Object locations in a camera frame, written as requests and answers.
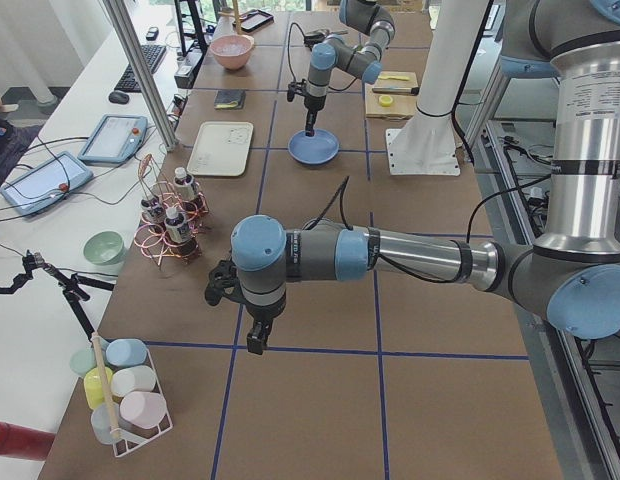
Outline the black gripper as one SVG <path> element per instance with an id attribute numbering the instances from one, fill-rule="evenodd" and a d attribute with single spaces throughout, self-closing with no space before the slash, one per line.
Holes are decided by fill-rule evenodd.
<path id="1" fill-rule="evenodd" d="M 253 318 L 253 325 L 246 337 L 247 349 L 253 354 L 263 354 L 268 348 L 268 338 L 276 318 L 276 303 L 261 306 L 248 300 L 241 287 L 237 269 L 232 260 L 220 260 L 209 272 L 204 292 L 210 306 L 219 304 L 222 298 L 244 305 Z"/>
<path id="2" fill-rule="evenodd" d="M 309 80 L 292 81 L 288 84 L 287 101 L 292 102 L 296 96 L 304 98 L 307 110 L 304 133 L 306 136 L 314 136 L 318 113 L 325 106 L 326 86 L 316 85 Z"/>

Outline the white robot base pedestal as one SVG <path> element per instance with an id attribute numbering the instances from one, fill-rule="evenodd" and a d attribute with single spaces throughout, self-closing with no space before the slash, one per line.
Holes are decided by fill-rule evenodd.
<path id="1" fill-rule="evenodd" d="M 416 112 L 402 129 L 386 131 L 392 175 L 460 174 L 453 110 L 491 5 L 488 0 L 447 0 L 441 3 Z"/>

